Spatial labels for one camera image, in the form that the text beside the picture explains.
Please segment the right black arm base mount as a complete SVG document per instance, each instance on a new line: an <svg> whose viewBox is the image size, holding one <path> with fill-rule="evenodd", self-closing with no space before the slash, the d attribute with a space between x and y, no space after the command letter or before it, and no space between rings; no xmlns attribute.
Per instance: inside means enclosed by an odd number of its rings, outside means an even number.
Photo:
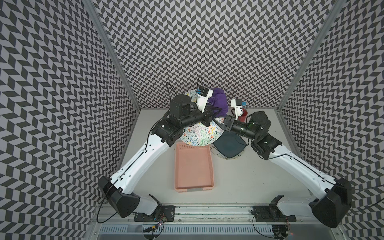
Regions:
<svg viewBox="0 0 384 240"><path fill-rule="evenodd" d="M286 223L296 222L295 215L284 215L278 209L278 202L284 197L284 195L276 196L268 205L253 206L251 214L256 218L256 222L276 222Z"/></svg>

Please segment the white plaid striped plate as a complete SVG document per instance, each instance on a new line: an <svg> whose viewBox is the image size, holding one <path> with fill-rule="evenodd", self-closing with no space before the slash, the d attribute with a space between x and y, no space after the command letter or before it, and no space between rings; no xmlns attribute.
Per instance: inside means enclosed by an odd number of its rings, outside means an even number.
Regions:
<svg viewBox="0 0 384 240"><path fill-rule="evenodd" d="M235 155L234 157L228 158L225 155L223 155L222 153L220 153L218 151L218 149L214 145L210 145L210 150L211 150L211 153L213 155L215 155L216 157L218 157L220 159L224 159L224 160L234 160L234 159L237 159L237 158L241 157L242 154L245 152L245 150L242 150L239 154Z"/></svg>

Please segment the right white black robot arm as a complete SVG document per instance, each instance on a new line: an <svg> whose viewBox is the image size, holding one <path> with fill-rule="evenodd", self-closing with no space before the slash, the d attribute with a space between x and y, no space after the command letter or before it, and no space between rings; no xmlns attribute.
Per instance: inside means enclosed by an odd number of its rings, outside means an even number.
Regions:
<svg viewBox="0 0 384 240"><path fill-rule="evenodd" d="M272 205L285 216L315 218L329 228L336 228L352 206L352 185L316 169L269 134L271 121L263 111L251 115L244 123L233 116L226 116L221 127L251 140L251 147L258 156L287 171L300 181L311 193L310 198L277 196Z"/></svg>

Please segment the colourful speckled round plate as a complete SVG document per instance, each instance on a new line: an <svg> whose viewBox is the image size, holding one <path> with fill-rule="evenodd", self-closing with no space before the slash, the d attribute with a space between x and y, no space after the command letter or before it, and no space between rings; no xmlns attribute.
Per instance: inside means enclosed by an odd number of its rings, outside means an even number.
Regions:
<svg viewBox="0 0 384 240"><path fill-rule="evenodd" d="M215 120L219 124L223 124L225 117L216 117ZM202 123L198 123L192 127L185 128L185 132L180 140L191 146L203 147L215 142L223 132L224 130L222 130L215 121L212 121L209 127L204 126Z"/></svg>

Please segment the dark teal square plate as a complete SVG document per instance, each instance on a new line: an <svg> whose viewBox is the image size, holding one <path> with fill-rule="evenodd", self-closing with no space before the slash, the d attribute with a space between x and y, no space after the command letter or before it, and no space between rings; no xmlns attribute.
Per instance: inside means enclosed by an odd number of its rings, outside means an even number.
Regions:
<svg viewBox="0 0 384 240"><path fill-rule="evenodd" d="M244 150L248 144L235 133L223 132L222 135L213 142L213 145L220 153L231 158Z"/></svg>

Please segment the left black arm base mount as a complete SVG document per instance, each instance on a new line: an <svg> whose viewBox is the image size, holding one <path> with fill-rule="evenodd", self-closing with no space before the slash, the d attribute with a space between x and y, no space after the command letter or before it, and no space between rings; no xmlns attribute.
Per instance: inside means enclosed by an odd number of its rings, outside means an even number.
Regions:
<svg viewBox="0 0 384 240"><path fill-rule="evenodd" d="M134 211L135 222L154 222L163 220L171 223L175 219L176 206L164 205L153 195L140 198L139 206Z"/></svg>

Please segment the purple cloth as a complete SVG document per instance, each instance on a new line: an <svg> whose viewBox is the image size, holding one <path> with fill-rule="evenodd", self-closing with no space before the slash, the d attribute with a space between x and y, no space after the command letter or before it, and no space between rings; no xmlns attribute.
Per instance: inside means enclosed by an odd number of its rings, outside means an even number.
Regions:
<svg viewBox="0 0 384 240"><path fill-rule="evenodd" d="M217 118L226 117L229 110L229 106L228 106L227 96L224 90L219 88L213 89L213 94L208 99L207 105L221 109L216 115Z"/></svg>

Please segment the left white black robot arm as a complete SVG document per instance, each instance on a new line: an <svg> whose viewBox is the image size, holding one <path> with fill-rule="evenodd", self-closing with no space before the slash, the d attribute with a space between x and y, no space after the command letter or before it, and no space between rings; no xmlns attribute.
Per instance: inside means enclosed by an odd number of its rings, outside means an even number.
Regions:
<svg viewBox="0 0 384 240"><path fill-rule="evenodd" d="M159 215L162 204L152 195L136 195L136 185L156 159L184 134L185 128L198 123L209 127L221 110L206 104L202 97L195 103L187 95L177 95L170 101L169 110L151 127L146 142L137 153L110 177L99 179L103 200L121 218L132 213Z"/></svg>

